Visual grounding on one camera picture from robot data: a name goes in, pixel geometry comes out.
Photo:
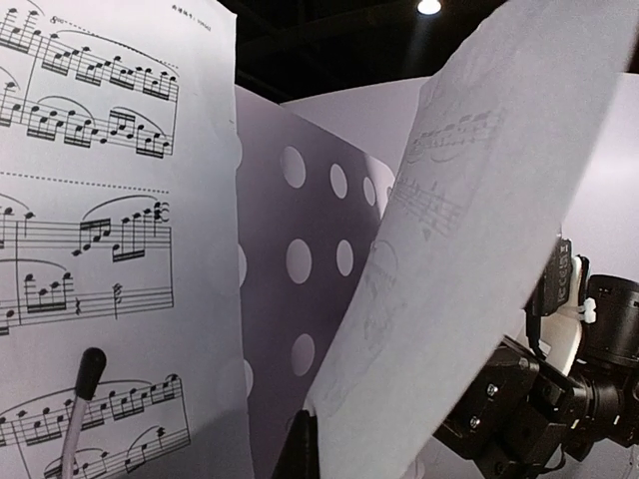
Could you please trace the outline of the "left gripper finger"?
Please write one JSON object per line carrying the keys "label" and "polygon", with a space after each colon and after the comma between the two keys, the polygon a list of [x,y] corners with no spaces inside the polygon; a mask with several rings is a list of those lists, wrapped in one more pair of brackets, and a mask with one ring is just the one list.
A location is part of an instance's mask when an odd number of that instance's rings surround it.
{"label": "left gripper finger", "polygon": [[307,410],[300,410],[283,449],[283,478],[320,478],[318,440],[317,417]]}

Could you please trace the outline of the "sheet music page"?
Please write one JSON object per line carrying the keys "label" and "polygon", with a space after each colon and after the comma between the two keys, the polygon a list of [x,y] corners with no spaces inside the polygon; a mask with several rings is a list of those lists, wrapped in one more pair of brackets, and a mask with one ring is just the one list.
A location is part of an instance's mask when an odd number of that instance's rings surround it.
{"label": "sheet music page", "polygon": [[236,17],[216,1],[1,5],[1,474],[249,478]]}
{"label": "sheet music page", "polygon": [[422,86],[309,390],[324,478],[398,478],[525,304],[638,29],[634,1],[508,1]]}

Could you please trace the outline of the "white music stand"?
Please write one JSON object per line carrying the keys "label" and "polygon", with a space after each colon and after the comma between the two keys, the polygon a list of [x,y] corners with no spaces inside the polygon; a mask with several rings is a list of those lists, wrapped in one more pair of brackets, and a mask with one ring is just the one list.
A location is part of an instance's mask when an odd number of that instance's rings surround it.
{"label": "white music stand", "polygon": [[90,320],[108,357],[71,458],[77,478],[268,478],[351,301],[391,175],[257,95],[184,97],[167,164],[93,158],[63,216],[102,240],[83,286],[171,282],[175,305]]}

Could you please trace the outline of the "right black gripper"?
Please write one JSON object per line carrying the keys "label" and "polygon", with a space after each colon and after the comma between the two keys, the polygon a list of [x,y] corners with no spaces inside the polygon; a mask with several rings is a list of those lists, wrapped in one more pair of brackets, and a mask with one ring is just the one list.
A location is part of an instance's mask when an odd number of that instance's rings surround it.
{"label": "right black gripper", "polygon": [[483,474],[545,474],[555,451],[583,461],[608,439],[638,443],[638,285],[596,274],[597,319],[568,374],[504,338],[435,438]]}

